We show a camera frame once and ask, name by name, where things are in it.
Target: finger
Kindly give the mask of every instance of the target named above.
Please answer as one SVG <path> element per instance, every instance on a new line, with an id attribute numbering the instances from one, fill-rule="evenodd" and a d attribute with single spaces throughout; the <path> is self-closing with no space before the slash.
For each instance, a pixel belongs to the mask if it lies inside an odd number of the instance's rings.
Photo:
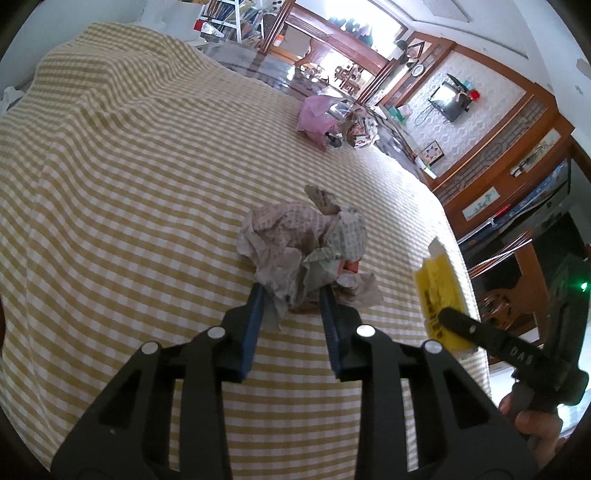
<path id="1" fill-rule="evenodd" d="M 507 395 L 501 402 L 499 403 L 499 411 L 503 415 L 507 415 L 511 411 L 511 394 Z"/>
<path id="2" fill-rule="evenodd" d="M 540 468 L 544 468 L 556 455 L 558 438 L 540 439 L 534 446 L 534 456 Z"/>
<path id="3" fill-rule="evenodd" d="M 526 435 L 557 440 L 562 429 L 562 419 L 556 413 L 522 411 L 515 419 L 515 427 Z"/>

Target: wall-mounted tv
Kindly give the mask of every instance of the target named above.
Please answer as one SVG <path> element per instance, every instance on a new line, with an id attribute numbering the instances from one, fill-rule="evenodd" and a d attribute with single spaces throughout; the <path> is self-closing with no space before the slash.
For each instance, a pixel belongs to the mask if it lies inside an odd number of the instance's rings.
<path id="1" fill-rule="evenodd" d="M 472 100 L 465 92 L 450 83 L 443 82 L 441 86 L 429 97 L 431 104 L 439 110 L 445 118 L 453 122 L 462 112 L 467 112 Z"/>

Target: yellow label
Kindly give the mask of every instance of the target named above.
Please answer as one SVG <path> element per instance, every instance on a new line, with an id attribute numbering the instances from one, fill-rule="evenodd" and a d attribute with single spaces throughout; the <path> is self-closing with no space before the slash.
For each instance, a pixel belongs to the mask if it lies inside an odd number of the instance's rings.
<path id="1" fill-rule="evenodd" d="M 465 314 L 468 312 L 449 258 L 441 243 L 438 240 L 434 242 L 437 245 L 432 244 L 429 250 L 432 254 L 436 252 L 436 256 L 425 259 L 421 269 L 415 272 L 427 334 L 454 355 L 471 353 L 476 349 L 475 345 L 444 328 L 437 318 L 445 307 L 452 307 Z"/>

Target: window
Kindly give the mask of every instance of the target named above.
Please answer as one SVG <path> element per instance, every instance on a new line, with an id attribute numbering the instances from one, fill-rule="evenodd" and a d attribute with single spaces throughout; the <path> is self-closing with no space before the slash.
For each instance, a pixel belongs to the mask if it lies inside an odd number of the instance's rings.
<path id="1" fill-rule="evenodd" d="M 326 20 L 352 18 L 360 27 L 369 25 L 373 37 L 372 48 L 387 59 L 391 58 L 394 41 L 404 29 L 398 21 L 369 0 L 297 0 L 297 3 Z"/>

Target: checkered cloth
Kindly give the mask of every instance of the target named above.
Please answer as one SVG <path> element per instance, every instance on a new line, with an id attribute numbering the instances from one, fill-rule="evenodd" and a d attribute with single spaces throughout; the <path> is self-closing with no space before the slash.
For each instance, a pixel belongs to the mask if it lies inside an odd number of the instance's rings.
<path id="1" fill-rule="evenodd" d="M 0 401 L 46 466 L 142 343 L 187 342 L 246 301 L 242 219 L 267 203 L 311 205 L 307 183 L 365 215 L 361 266 L 385 297 L 365 322 L 426 339 L 413 271 L 436 236 L 477 315 L 437 199 L 375 148 L 321 153 L 294 131 L 299 108 L 180 41 L 96 24 L 48 54 L 0 120 Z M 464 365 L 487 390 L 484 354 Z M 360 388 L 334 379 L 318 316 L 262 333 L 247 381 L 223 393 L 235 478 L 352 477 Z M 415 465 L 411 412 L 407 424 Z"/>

